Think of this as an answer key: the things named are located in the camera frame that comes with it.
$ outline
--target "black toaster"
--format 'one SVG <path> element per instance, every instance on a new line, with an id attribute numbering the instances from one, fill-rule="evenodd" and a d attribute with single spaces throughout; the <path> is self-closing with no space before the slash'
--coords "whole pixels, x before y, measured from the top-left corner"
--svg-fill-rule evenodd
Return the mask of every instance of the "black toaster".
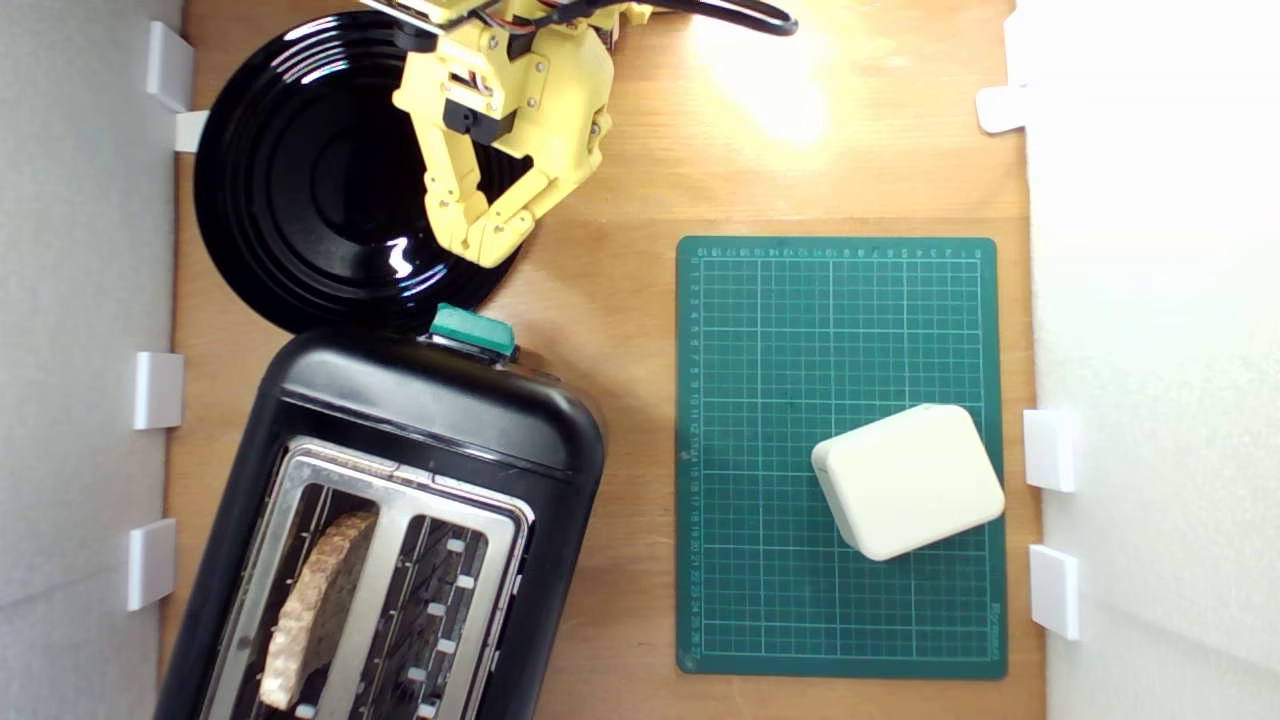
<path id="1" fill-rule="evenodd" d="M 502 323 L 294 337 L 155 717 L 531 717 L 603 465 L 598 415 Z"/>

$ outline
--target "wire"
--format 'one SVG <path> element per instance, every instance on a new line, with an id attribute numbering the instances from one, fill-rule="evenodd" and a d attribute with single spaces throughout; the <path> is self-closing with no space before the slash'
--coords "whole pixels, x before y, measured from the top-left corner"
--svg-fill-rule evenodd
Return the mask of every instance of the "wire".
<path id="1" fill-rule="evenodd" d="M 570 0 L 561 4 L 550 14 L 534 20 L 534 28 L 549 24 L 563 24 L 579 18 L 590 17 L 603 8 L 623 5 L 630 0 Z M 786 10 L 763 0 L 644 0 L 646 5 L 676 10 L 695 15 L 705 15 L 717 20 L 732 23 L 767 35 L 790 36 L 799 29 L 799 23 Z"/>
<path id="2" fill-rule="evenodd" d="M 495 18 L 484 10 L 476 10 L 475 14 L 479 15 L 479 18 L 489 27 L 504 29 L 515 35 L 529 35 L 530 32 L 538 29 L 538 26 L 532 23 L 517 23 L 503 18 Z"/>

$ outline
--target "wooden table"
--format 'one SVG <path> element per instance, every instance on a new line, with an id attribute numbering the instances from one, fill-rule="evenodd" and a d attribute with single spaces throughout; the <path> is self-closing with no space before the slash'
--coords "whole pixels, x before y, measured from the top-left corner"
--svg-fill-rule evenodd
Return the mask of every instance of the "wooden table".
<path id="1" fill-rule="evenodd" d="M 623 32 L 599 173 L 541 223 L 486 311 L 603 401 L 609 466 L 539 717 L 1043 717 L 1043 639 L 1023 483 L 1033 404 L 1027 188 L 1019 135 L 987 137 L 973 96 L 1004 79 L 1011 0 L 790 0 L 792 38 L 662 17 Z M 259 45 L 355 0 L 189 0 L 196 102 Z M 201 246 L 179 160 L 172 434 L 178 519 L 173 642 L 256 383 L 287 340 L 242 305 Z M 997 238 L 1009 487 L 1010 674 L 1000 683 L 686 676 L 675 662 L 673 252 L 689 233 L 982 233 Z"/>

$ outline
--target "black plate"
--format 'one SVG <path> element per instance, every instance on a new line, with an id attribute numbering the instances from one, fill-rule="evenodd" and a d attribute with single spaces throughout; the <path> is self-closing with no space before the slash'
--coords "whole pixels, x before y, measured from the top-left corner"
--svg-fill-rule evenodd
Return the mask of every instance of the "black plate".
<path id="1" fill-rule="evenodd" d="M 285 331 L 422 332 L 439 302 L 476 307 L 516 258 L 484 269 L 436 243 L 413 127 L 390 100 L 403 67 L 393 18 L 319 18 L 255 53 L 210 110 L 195 173 L 205 247 Z M 476 155 L 490 201 L 529 169 Z"/>

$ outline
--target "cutting mat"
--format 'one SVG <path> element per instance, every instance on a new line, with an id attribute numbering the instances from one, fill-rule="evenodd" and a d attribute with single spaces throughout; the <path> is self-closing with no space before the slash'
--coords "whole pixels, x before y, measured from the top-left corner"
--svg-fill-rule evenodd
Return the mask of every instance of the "cutting mat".
<path id="1" fill-rule="evenodd" d="M 1004 519 L 873 562 L 809 462 L 827 437 L 948 402 L 1004 477 L 995 243 L 686 237 L 677 261 L 680 667 L 1004 676 Z"/>

